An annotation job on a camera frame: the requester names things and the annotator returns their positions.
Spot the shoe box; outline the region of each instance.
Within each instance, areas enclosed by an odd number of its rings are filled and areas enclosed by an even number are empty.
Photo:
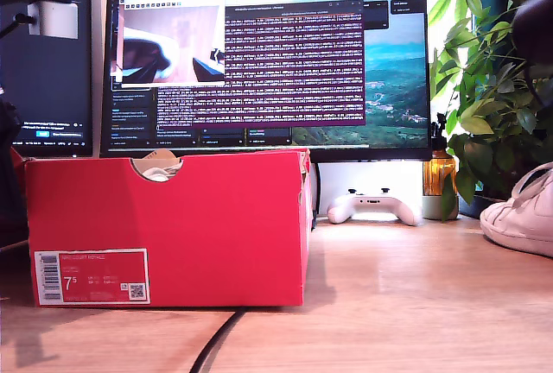
[[[141,172],[182,161],[169,181]],[[42,307],[303,303],[312,223],[307,150],[26,164]]]

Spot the desk surface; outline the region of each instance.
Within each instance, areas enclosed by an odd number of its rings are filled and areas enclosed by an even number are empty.
[[[0,256],[2,372],[188,372],[232,314],[34,308],[25,261]],[[553,362],[553,262],[490,243],[470,218],[321,220],[305,300],[247,313],[203,371],[504,373]]]

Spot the game controller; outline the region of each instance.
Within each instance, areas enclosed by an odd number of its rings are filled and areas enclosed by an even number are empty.
[[[357,193],[355,189],[349,189],[349,194],[339,196],[330,203],[327,209],[328,220],[333,224],[341,224],[357,212],[388,212],[409,226],[420,224],[420,212],[390,196],[389,190],[384,188],[379,196],[367,196]]]

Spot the white sneaker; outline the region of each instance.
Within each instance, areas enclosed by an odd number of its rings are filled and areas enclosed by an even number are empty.
[[[539,170],[547,173],[521,191]],[[485,209],[480,214],[480,227],[507,248],[553,257],[553,162],[523,177],[512,189],[509,200]]]

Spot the bottle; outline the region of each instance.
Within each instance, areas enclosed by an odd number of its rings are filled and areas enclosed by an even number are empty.
[[[432,123],[432,160],[423,163],[423,218],[442,220],[442,193],[443,185],[448,174],[451,174],[455,184],[457,166],[455,158],[446,152],[448,141],[442,135],[446,127],[446,118],[438,114],[438,123]],[[457,218],[459,200],[456,208],[448,219]]]

